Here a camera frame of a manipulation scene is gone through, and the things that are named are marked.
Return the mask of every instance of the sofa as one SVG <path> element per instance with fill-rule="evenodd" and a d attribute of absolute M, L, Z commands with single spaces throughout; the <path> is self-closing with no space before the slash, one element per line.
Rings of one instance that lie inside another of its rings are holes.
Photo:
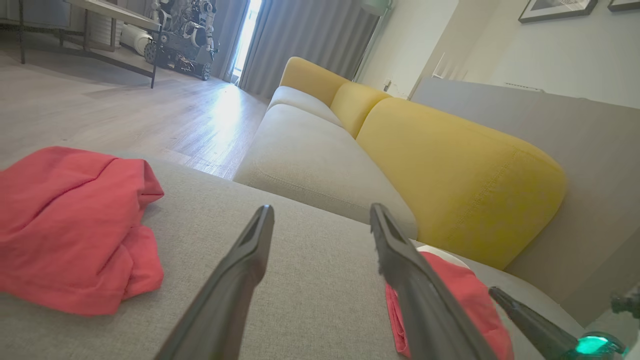
<path fill-rule="evenodd" d="M 153 358 L 263 204 L 273 206 L 275 226 L 240 359 L 404 358 L 395 350 L 385 281 L 368 225 L 187 167 L 147 160 L 166 194 L 149 205 L 142 220 L 156 236 L 164 268 L 160 289 L 124 301 L 113 316 L 94 317 L 0 294 L 3 359 Z M 584 331 L 525 281 L 454 256 L 486 285 L 500 286 L 574 336 Z M 516 359 L 542 359 L 502 309 L 498 312 Z"/>
<path fill-rule="evenodd" d="M 562 168 L 537 147 L 291 58 L 234 181 L 504 269 L 555 215 Z"/>

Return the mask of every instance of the beige seat cushion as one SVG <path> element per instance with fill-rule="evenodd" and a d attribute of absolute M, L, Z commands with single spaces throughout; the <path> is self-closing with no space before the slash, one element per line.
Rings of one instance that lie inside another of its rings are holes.
<path fill-rule="evenodd" d="M 365 224 L 380 202 L 417 235 L 413 213 L 351 135 L 293 106 L 267 111 L 234 181 Z"/>
<path fill-rule="evenodd" d="M 342 127 L 342 123 L 338 117 L 335 116 L 333 111 L 331 111 L 325 103 L 300 90 L 288 86 L 278 87 L 271 98 L 267 110 L 278 104 L 294 106 Z"/>

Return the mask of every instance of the wheel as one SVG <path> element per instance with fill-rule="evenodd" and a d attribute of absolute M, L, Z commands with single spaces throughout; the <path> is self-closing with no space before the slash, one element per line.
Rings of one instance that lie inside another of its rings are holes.
<path fill-rule="evenodd" d="M 209 80 L 209 76 L 211 76 L 211 63 L 198 65 L 196 69 L 198 70 L 198 75 L 200 75 L 200 77 L 202 78 L 202 81 Z"/>
<path fill-rule="evenodd" d="M 154 61 L 156 60 L 156 43 L 155 42 L 149 42 L 147 45 L 145 45 L 145 60 L 149 64 L 153 64 Z"/>

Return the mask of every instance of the green light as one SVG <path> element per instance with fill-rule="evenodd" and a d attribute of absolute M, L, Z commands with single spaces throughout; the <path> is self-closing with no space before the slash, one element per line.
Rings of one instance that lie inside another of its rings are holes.
<path fill-rule="evenodd" d="M 585 336 L 578 340 L 575 351 L 581 354 L 601 354 L 609 352 L 609 340 L 601 336 Z"/>

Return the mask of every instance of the gray fabric upholstery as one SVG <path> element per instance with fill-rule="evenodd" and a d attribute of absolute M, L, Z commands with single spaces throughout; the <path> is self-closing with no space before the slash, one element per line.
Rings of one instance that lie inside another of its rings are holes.
<path fill-rule="evenodd" d="M 293 106 L 267 111 L 234 181 L 365 224 L 380 202 L 407 237 L 418 234 L 409 207 L 351 135 Z"/>
<path fill-rule="evenodd" d="M 325 103 L 300 90 L 288 86 L 278 87 L 267 110 L 278 104 L 294 106 L 342 127 L 342 122 Z"/>
<path fill-rule="evenodd" d="M 162 287 L 116 315 L 82 317 L 0 295 L 2 359 L 151 359 L 255 210 L 271 204 L 268 268 L 241 359 L 400 359 L 369 226 L 177 165 L 151 161 L 166 195 L 156 234 Z"/>

